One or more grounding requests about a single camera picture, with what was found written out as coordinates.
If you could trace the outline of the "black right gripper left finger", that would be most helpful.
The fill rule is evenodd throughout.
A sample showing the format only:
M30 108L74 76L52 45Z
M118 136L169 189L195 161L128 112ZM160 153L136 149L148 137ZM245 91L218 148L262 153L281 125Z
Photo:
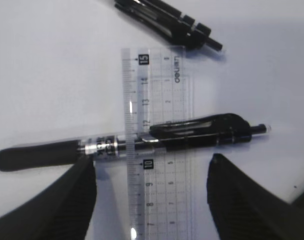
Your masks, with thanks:
M83 240L96 198L93 160L84 157L44 191L0 217L0 240Z

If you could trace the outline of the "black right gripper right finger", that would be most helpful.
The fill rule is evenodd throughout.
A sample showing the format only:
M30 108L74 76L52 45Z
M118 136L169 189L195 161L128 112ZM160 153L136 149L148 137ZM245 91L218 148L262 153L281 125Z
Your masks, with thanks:
M221 240L304 240L304 192L288 203L215 153L207 203Z

